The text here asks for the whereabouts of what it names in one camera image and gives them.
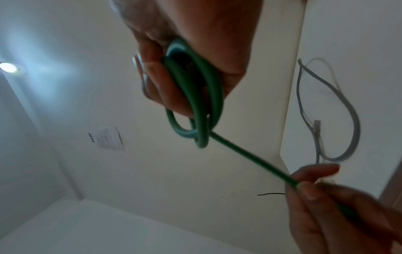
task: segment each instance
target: gray cable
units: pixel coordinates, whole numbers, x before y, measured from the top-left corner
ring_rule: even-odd
[[[299,110],[300,110],[300,115],[301,118],[303,119],[303,121],[305,122],[305,124],[307,125],[307,127],[309,128],[311,134],[313,135],[313,139],[314,139],[314,144],[315,144],[315,163],[318,164],[320,162],[320,156],[325,159],[328,160],[330,162],[341,162],[344,160],[347,160],[348,158],[350,158],[352,156],[352,154],[355,152],[357,145],[359,144],[359,140],[360,140],[360,120],[359,120],[359,116],[356,113],[355,108],[352,106],[352,104],[346,99],[346,97],[339,91],[337,90],[333,85],[331,85],[329,82],[327,82],[326,80],[320,78],[318,75],[316,75],[314,72],[312,72],[309,68],[307,68],[306,66],[304,66],[302,64],[302,60],[298,59],[297,63],[300,66],[300,70],[299,70],[299,76],[297,77],[297,84],[296,84],[296,96],[297,96],[297,102],[299,103]],[[306,71],[308,74],[310,74],[311,76],[313,76],[313,78],[319,80],[321,83],[323,83],[324,85],[326,85],[329,89],[331,89],[331,91],[338,97],[338,99],[345,105],[346,109],[349,111],[350,116],[352,117],[352,121],[353,121],[353,135],[352,135],[352,140],[350,141],[350,144],[348,146],[348,148],[346,149],[346,151],[341,154],[338,157],[335,158],[330,158],[328,156],[326,156],[324,154],[324,149],[321,147],[320,144],[320,130],[319,128],[314,129],[313,126],[311,126],[309,124],[309,122],[307,121],[305,115],[304,115],[304,111],[303,111],[303,106],[302,106],[302,101],[300,100],[300,79],[302,78],[302,73],[303,70]]]

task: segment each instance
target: round light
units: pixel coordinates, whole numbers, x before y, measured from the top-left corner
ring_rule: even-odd
[[[0,63],[0,69],[8,73],[16,73],[18,67],[10,63]]]

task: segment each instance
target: hand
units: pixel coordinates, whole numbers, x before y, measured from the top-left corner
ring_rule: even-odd
[[[170,42],[177,37],[218,69],[225,97],[245,75],[262,0],[111,2],[138,41],[136,63],[147,98],[193,116],[186,98],[161,63]]]
[[[286,187],[290,230],[304,254],[390,254],[393,241],[402,243],[402,214],[382,207],[371,196],[347,187],[317,183],[339,165],[303,167],[292,177],[297,189]],[[358,213],[349,221],[336,203]]]

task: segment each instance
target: green cable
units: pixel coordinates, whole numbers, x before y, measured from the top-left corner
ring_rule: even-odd
[[[183,67],[181,67],[180,63],[175,60],[177,56],[183,54],[191,58],[192,62],[201,72],[205,84],[208,87],[211,102],[209,117],[206,111],[206,105],[203,102],[198,87],[190,75],[183,69]],[[172,76],[173,81],[188,99],[194,114],[194,119],[190,119],[192,129],[186,130],[178,124],[173,112],[169,109],[166,109],[166,115],[170,125],[178,135],[184,138],[194,139],[199,148],[205,148],[208,145],[209,137],[211,137],[222,145],[230,148],[243,157],[261,166],[265,170],[276,175],[293,188],[296,188],[299,183],[298,181],[294,180],[262,158],[244,150],[243,148],[222,138],[212,131],[222,115],[224,95],[219,75],[210,63],[192,50],[192,48],[190,48],[190,46],[183,39],[178,38],[170,44],[166,57],[163,59],[163,64]],[[339,209],[348,217],[358,218],[358,215],[347,207],[339,205]]]

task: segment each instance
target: white paper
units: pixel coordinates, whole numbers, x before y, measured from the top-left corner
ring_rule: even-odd
[[[117,127],[99,127],[89,133],[94,143],[101,149],[124,151]]]

